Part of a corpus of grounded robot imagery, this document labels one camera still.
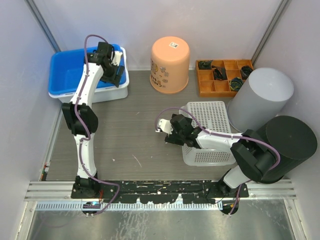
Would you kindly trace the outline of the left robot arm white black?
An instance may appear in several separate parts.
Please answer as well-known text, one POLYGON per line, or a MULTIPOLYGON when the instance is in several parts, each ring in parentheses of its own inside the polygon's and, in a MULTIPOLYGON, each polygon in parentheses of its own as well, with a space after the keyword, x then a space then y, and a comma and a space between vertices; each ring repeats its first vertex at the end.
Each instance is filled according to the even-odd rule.
POLYGON ((98 171, 94 161, 94 135, 99 120, 92 103, 99 82, 118 88, 125 66, 123 53, 105 41, 100 41, 93 52, 84 53, 83 73, 70 102, 62 104, 62 113, 77 149, 78 169, 73 185, 76 193, 95 198, 100 193, 98 171))

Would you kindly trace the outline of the grey plastic bucket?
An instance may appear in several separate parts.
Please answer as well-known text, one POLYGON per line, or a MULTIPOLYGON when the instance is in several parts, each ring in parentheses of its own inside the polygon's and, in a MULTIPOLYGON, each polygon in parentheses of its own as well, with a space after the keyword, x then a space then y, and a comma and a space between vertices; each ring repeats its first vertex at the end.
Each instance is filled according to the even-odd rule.
POLYGON ((256 131, 282 110, 293 93, 293 82, 283 72, 257 68, 228 103, 228 120, 239 132, 256 131))

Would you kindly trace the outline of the blue plastic tub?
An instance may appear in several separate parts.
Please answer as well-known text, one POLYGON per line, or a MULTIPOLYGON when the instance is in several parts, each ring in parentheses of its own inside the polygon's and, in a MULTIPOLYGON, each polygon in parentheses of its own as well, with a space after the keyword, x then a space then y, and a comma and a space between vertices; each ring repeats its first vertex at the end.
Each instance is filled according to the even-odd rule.
MULTIPOLYGON (((121 76, 119 87, 111 83, 99 81, 95 93, 120 90, 129 85, 129 73, 126 66, 125 49, 117 44, 112 44, 116 51, 122 52, 120 66, 125 70, 121 76)), ((52 98, 74 95, 84 72, 84 49, 68 50, 55 53, 50 62, 48 78, 48 94, 52 98)))

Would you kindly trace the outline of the orange plastic bucket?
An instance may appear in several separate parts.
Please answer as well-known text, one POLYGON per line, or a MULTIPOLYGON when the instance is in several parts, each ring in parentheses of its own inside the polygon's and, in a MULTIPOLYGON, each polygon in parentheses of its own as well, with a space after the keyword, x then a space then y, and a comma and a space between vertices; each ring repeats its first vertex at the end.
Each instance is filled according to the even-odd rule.
POLYGON ((150 83, 163 94, 181 92, 189 82, 190 48, 185 40, 165 36, 154 42, 150 57, 150 83))

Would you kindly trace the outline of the blue perforated basket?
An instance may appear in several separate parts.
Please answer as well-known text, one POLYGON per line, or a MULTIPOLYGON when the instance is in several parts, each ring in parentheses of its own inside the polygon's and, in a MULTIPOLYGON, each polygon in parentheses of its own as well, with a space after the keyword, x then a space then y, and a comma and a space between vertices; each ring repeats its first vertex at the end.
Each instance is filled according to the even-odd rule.
MULTIPOLYGON (((192 126, 196 128, 199 123, 202 127, 230 134, 231 128, 227 116, 226 105, 223 101, 193 101, 188 102, 179 111, 187 118, 194 116, 197 121, 192 121, 192 126)), ((199 149, 182 146, 183 161, 189 166, 209 167, 228 166, 236 162, 232 153, 221 144, 216 145, 212 140, 204 144, 205 148, 199 149)))

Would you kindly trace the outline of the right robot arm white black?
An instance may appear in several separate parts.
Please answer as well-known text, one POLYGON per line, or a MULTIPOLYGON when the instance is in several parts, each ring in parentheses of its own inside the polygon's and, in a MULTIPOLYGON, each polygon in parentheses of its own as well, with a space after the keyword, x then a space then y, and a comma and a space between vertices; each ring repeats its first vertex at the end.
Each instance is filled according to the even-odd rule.
POLYGON ((157 130, 166 133, 167 143, 232 155, 237 166, 228 170, 217 184, 218 190, 225 197, 231 197, 241 184, 260 182, 280 163, 279 152, 262 140, 255 139, 257 134, 253 130, 222 133, 206 129, 200 124, 193 127, 193 121, 196 121, 194 117, 173 114, 170 120, 160 119, 157 130))

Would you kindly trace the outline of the black plastic bucket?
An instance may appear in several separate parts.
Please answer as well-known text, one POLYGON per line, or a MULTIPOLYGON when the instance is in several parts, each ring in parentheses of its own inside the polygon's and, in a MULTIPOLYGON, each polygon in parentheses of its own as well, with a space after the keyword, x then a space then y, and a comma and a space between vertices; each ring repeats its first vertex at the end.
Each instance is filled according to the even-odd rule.
POLYGON ((279 181, 288 172, 314 155, 318 147, 316 135, 303 121, 287 115, 272 118, 257 130, 262 140, 274 147, 280 163, 266 173, 263 184, 279 181))

